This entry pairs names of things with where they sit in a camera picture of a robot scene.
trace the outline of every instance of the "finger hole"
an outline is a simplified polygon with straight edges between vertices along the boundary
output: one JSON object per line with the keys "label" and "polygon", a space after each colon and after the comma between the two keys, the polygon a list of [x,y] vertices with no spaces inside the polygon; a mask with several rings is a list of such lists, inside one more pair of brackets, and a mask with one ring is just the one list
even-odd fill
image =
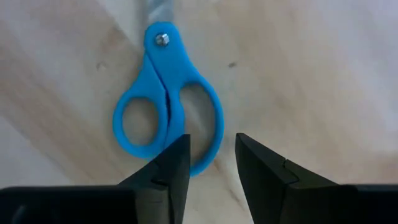
{"label": "finger hole", "polygon": [[135,98],[123,113],[123,129],[132,144],[148,145],[156,135],[158,114],[153,102],[146,98]]}
{"label": "finger hole", "polygon": [[191,163],[201,159],[215,133],[215,111],[200,85],[188,85],[180,92],[185,113],[185,133],[191,134]]}

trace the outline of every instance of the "metal blade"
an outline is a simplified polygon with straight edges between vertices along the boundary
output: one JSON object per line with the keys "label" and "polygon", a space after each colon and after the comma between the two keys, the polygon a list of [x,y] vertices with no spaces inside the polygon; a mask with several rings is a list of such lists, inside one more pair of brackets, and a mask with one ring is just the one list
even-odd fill
{"label": "metal blade", "polygon": [[151,25],[154,22],[172,22],[173,1],[172,0],[146,0],[147,23]]}

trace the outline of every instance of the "black metal jaw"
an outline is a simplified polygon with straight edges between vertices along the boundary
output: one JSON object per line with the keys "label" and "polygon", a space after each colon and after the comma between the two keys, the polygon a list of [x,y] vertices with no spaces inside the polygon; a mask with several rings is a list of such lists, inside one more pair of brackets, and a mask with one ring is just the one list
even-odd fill
{"label": "black metal jaw", "polygon": [[0,223],[182,223],[189,169],[183,135],[119,185],[3,189]]}
{"label": "black metal jaw", "polygon": [[338,185],[245,134],[235,153],[254,223],[398,223],[398,185]]}

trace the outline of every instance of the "scissor handle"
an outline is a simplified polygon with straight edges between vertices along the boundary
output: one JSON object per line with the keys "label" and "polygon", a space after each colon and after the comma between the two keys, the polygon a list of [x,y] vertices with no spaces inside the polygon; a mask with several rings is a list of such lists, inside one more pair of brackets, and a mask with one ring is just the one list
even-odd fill
{"label": "scissor handle", "polygon": [[[156,37],[163,34],[167,34],[169,41],[166,44],[157,43]],[[146,31],[144,46],[146,49],[146,58],[148,58],[144,59],[144,68],[130,90],[124,94],[127,94],[127,96],[124,97],[123,95],[116,106],[113,122],[116,139],[118,139],[120,145],[122,145],[125,150],[135,156],[156,156],[185,133],[185,115],[183,106],[180,102],[180,90],[188,84],[199,84],[208,93],[214,107],[215,134],[207,152],[204,153],[199,161],[191,166],[190,175],[197,175],[205,170],[213,161],[220,148],[224,134],[223,109],[220,100],[213,87],[198,73],[189,60],[178,30],[173,24],[169,22],[156,22],[152,24]],[[147,63],[152,63],[152,70],[146,69],[146,61]],[[152,74],[146,74],[147,71],[152,71],[155,76],[158,76],[156,84],[154,84],[155,78],[152,78]],[[163,88],[163,91],[160,92],[159,86],[162,86],[162,84],[165,89]],[[164,101],[159,98],[159,95],[166,96],[166,94],[169,97],[169,101],[166,100],[166,97],[164,97]],[[132,145],[124,135],[121,121],[123,110],[128,101],[134,97],[146,97],[150,99],[155,103],[158,110],[159,122],[157,134],[155,135],[154,142],[150,143],[148,146]],[[166,105],[169,106],[170,114],[167,113]],[[160,143],[162,138],[165,139],[164,145]]]}
{"label": "scissor handle", "polygon": [[[146,98],[155,104],[159,115],[154,140],[144,146],[132,144],[123,130],[123,112],[134,98]],[[118,101],[113,113],[113,133],[118,143],[130,154],[143,159],[153,159],[164,150],[167,134],[166,91],[156,75],[155,69],[145,54],[142,69],[136,81]]]}

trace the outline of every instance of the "cutting tool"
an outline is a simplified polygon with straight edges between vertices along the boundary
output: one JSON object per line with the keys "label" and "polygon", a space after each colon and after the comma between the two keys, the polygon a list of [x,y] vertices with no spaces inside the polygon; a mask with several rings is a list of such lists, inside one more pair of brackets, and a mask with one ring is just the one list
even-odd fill
{"label": "cutting tool", "polygon": [[[118,143],[130,154],[153,159],[185,133],[185,115],[180,103],[180,90],[188,84],[201,85],[210,97],[215,111],[215,134],[202,158],[190,168],[190,175],[201,173],[215,158],[224,133],[223,110],[213,87],[191,63],[180,34],[171,23],[172,0],[147,0],[148,24],[144,37],[144,59],[141,72],[118,101],[113,114],[113,131]],[[153,141],[145,146],[132,144],[123,131],[123,111],[134,98],[146,98],[155,104],[158,127]]]}

